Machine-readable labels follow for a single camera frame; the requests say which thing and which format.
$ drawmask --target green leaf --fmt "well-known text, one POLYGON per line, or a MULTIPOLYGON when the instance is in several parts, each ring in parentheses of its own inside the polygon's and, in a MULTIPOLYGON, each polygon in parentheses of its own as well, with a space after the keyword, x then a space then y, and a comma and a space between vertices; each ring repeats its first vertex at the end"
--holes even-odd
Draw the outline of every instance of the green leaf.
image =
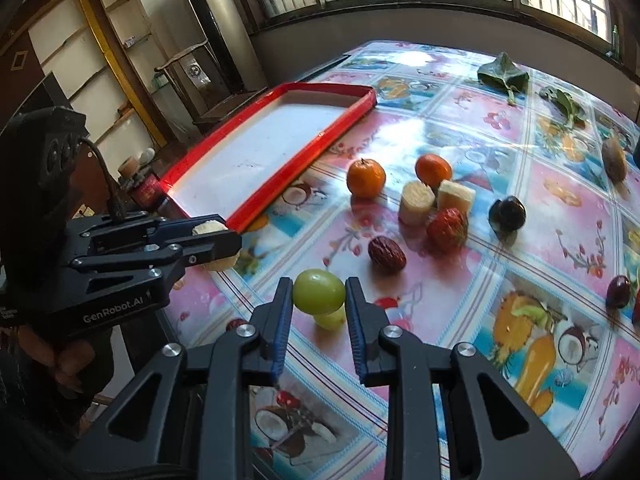
POLYGON ((570 130, 574 127, 574 100, 569 94, 565 94, 562 90, 556 90, 556 101, 559 107, 564 108, 564 115, 567 120, 567 128, 570 130))
POLYGON ((568 92, 563 92, 559 88, 545 86, 538 92, 540 97, 546 101, 551 101, 556 105, 560 113, 566 117, 565 127, 569 130, 573 129, 574 124, 581 128, 584 127, 587 120, 587 113, 568 92))
POLYGON ((529 74, 514 65, 506 52, 501 52, 491 63, 478 69, 478 80, 485 85, 506 91, 508 102, 515 105, 514 92, 523 92, 529 81, 529 74))

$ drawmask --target floral tablecloth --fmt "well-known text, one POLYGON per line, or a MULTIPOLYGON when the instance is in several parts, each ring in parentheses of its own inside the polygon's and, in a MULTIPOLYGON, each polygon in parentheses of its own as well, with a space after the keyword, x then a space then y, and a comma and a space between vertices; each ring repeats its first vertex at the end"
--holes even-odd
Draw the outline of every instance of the floral tablecloth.
MULTIPOLYGON (((234 270, 188 270, 166 309, 178 337, 187 346, 214 341, 230 320, 269 301, 280 276, 312 267, 342 280, 358 276, 367 299, 423 341, 447 348, 471 341, 513 385, 525 368, 538 377, 542 384, 527 391, 527 402, 580 472, 593 470, 640 403, 633 305, 615 318, 604 308, 614 276, 629 277, 634 298, 638 290, 640 171, 630 156, 638 127, 587 92, 524 67, 527 91, 509 106, 504 94, 478 83, 478 67, 492 60, 483 54, 383 41, 351 54, 316 81, 373 86, 378 106, 252 224, 234 270), (584 107, 585 127, 562 125, 538 95, 548 85, 584 107), (628 160, 617 187, 600 156, 610 136, 628 160), (398 224, 399 193, 415 179, 423 153, 446 158, 454 180, 476 190, 468 241, 455 256, 435 258, 423 249, 424 230, 398 224), (352 200, 346 189, 346 169, 359 157, 386 170, 375 202, 352 200), (525 204, 527 222, 507 247, 487 212, 510 194, 525 204), (407 255, 398 276, 370 270, 367 243, 380 234, 407 255), (505 330, 515 301, 541 306, 553 322, 523 317, 517 330, 505 330), (528 352, 533 345, 544 349, 536 358, 528 352)), ((381 479, 387 398, 386 388, 358 384, 346 327, 327 332, 296 311, 280 384, 252 390, 252 445, 286 479, 381 479)), ((440 439, 447 478, 442 425, 440 439)))

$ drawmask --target tray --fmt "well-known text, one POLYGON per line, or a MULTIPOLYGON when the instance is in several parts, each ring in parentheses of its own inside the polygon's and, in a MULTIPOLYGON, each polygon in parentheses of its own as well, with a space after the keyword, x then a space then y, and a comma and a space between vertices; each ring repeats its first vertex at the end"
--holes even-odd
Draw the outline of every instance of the tray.
POLYGON ((185 215, 215 212, 242 232, 375 105, 369 86, 284 83, 187 153, 162 190, 185 215))

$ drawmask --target wooden shelf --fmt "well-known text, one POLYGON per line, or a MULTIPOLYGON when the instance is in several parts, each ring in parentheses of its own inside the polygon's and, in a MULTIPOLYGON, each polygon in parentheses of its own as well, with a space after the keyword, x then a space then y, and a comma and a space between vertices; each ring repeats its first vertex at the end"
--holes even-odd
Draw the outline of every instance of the wooden shelf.
POLYGON ((99 144, 100 142, 102 142, 106 136, 108 136, 113 130, 115 130, 118 126, 129 119, 134 113, 136 113, 134 108, 130 108, 129 110, 124 112, 124 115, 118 118, 111 126, 109 126, 106 131, 100 137, 98 137, 98 140, 96 140, 95 143, 99 144))
POLYGON ((148 32, 144 36, 142 36, 140 38, 136 38, 136 41, 134 41, 131 45, 129 45, 129 46, 122 45, 122 47, 124 48, 124 50, 129 50, 129 49, 135 47, 137 44, 148 40, 150 37, 151 37, 151 32, 148 32))
POLYGON ((40 65, 41 66, 46 65, 51 60, 51 58, 53 58, 57 53, 59 53, 63 48, 65 48, 71 41, 73 41, 75 38, 80 36, 80 34, 82 34, 87 27, 88 25, 85 23, 82 27, 76 30, 71 36, 66 38, 66 40, 62 42, 62 45, 60 45, 56 50, 54 50, 51 54, 49 54, 47 56, 47 59, 45 59, 40 65))
POLYGON ((89 79, 87 79, 84 83, 82 83, 82 84, 80 85, 80 88, 71 94, 71 96, 69 97, 69 102, 73 101, 76 97, 78 97, 78 94, 79 94, 82 90, 84 90, 84 89, 87 87, 87 85, 88 85, 91 81, 93 81, 95 78, 97 78, 97 77, 98 77, 102 72, 104 72, 108 67, 109 67, 109 65, 105 65, 105 66, 103 66, 101 69, 99 69, 97 72, 94 72, 93 74, 91 74, 91 75, 89 76, 89 79))
POLYGON ((114 10, 116 10, 118 7, 123 6, 124 4, 126 4, 129 0, 116 0, 115 2, 113 2, 110 6, 105 7, 104 10, 106 10, 107 12, 113 12, 114 10))

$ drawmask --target window frame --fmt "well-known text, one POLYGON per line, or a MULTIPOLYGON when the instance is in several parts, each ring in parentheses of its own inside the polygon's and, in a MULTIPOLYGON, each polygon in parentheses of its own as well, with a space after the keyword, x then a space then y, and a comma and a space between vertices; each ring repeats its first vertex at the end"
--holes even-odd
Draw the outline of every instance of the window frame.
MULTIPOLYGON (((537 9, 536 7, 531 7, 523 3, 522 0, 316 0, 316 3, 310 6, 290 10, 289 12, 271 17, 269 17, 263 0, 247 1, 248 7, 254 9, 255 7, 260 7, 262 9, 260 16, 254 14, 255 25, 253 27, 250 26, 250 34, 307 18, 320 18, 336 12, 425 7, 478 12, 523 23, 524 25, 529 25, 578 43, 601 56, 604 56, 612 48, 611 43, 603 40, 598 35, 581 27, 577 23, 570 22, 560 16, 537 9)), ((611 30, 613 30, 614 25, 618 26, 620 45, 622 48, 624 42, 622 32, 620 31, 622 27, 619 13, 612 0, 606 0, 606 4, 609 26, 611 30)))

